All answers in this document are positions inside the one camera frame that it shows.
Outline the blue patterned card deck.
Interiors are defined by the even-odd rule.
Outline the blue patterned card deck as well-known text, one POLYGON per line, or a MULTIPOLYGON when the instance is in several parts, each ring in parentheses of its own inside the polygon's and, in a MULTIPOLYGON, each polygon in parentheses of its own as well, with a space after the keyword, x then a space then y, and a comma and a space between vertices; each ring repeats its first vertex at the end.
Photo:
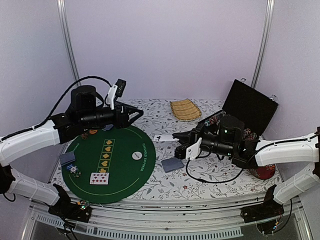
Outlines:
POLYGON ((169 173, 175 170, 182 169, 184 167, 184 164, 181 159, 178 159, 176 157, 164 159, 161 161, 162 168, 165 173, 169 173))

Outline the white dealer button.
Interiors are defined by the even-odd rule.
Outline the white dealer button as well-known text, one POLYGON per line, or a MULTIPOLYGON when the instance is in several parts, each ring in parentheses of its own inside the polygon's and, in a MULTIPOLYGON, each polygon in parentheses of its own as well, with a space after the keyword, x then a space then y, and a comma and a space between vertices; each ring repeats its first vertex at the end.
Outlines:
POLYGON ((133 160, 138 161, 143 157, 143 154, 140 151, 135 151, 131 156, 133 160))

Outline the orange big blind button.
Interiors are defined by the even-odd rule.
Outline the orange big blind button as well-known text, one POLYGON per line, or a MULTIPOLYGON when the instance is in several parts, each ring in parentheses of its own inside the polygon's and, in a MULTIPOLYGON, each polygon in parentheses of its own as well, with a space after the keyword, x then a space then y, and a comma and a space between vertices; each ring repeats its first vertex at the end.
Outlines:
POLYGON ((91 135, 94 135, 94 134, 96 134, 98 132, 98 130, 96 130, 96 129, 90 129, 89 130, 89 133, 91 134, 91 135))

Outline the eight of diamonds card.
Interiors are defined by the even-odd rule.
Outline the eight of diamonds card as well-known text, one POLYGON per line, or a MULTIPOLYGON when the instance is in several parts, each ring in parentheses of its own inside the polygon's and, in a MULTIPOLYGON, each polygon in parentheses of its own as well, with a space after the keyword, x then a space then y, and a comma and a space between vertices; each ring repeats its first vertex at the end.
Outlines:
POLYGON ((109 173, 108 172, 92 172, 89 179, 90 185, 108 185, 109 173))

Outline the poker chip stack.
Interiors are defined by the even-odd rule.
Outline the poker chip stack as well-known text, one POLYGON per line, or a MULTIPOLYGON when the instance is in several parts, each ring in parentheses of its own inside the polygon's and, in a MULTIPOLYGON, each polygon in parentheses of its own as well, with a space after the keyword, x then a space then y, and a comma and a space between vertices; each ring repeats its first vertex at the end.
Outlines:
POLYGON ((77 166, 72 166, 70 169, 69 169, 69 172, 71 173, 71 175, 74 177, 74 178, 79 178, 81 176, 81 172, 80 170, 78 169, 77 166))

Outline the blue small blind button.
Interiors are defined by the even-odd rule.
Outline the blue small blind button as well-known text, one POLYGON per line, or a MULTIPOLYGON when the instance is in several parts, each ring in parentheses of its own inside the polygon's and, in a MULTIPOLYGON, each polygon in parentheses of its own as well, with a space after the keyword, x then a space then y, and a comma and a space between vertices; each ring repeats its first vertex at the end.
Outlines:
POLYGON ((74 165, 73 164, 69 164, 69 165, 67 165, 66 166, 66 169, 68 170, 68 171, 70 171, 71 170, 71 168, 73 168, 74 167, 74 165))

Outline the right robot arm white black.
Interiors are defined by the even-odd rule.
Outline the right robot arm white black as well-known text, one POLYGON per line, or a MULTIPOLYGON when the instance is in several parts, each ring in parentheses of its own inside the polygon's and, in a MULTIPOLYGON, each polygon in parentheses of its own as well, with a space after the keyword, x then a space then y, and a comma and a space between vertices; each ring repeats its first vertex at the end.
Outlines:
POLYGON ((216 133, 205 125, 190 131, 174 133, 181 142, 175 157, 188 161, 198 159, 202 151, 229 157, 241 169, 253 169, 273 164, 307 162, 307 166, 288 180, 270 187, 259 206, 262 218, 269 218, 293 197, 320 182, 320 132, 284 140, 245 140, 245 124, 236 117, 220 118, 216 133))

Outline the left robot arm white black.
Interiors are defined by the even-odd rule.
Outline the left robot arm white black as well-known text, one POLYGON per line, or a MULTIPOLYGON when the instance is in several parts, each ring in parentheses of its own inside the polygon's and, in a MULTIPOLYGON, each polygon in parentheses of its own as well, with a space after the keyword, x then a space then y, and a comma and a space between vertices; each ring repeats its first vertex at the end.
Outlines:
POLYGON ((63 216, 74 213, 74 205, 65 190, 28 177, 11 167, 11 163, 37 150, 67 143, 87 130, 100 130, 107 125, 127 128, 144 112, 135 106, 118 102, 124 86, 110 87, 103 99, 91 85, 71 91, 70 105, 64 113, 50 116, 44 124, 36 125, 17 135, 0 140, 0 192, 16 194, 44 202, 63 216))

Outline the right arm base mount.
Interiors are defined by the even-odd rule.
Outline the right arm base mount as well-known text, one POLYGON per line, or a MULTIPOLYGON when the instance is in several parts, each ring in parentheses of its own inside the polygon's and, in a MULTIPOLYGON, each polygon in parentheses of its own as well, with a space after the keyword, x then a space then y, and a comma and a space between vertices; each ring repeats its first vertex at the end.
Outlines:
MULTIPOLYGON (((276 186, 275 184, 267 190, 262 203, 241 208, 240 216, 245 223, 281 217, 283 215, 283 204, 279 204, 274 200, 276 186)), ((258 230, 264 235, 274 234, 279 223, 279 220, 274 220, 271 223, 260 223, 258 224, 258 230)))

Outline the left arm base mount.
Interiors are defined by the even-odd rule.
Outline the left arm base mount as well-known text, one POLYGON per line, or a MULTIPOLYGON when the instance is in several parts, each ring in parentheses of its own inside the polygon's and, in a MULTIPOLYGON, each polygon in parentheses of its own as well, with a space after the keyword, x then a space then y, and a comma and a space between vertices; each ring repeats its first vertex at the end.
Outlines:
POLYGON ((91 217, 92 208, 88 206, 85 209, 82 209, 81 205, 71 202, 71 198, 62 186, 55 183, 53 186, 56 188, 59 198, 54 205, 49 207, 48 213, 62 219, 88 223, 91 217))

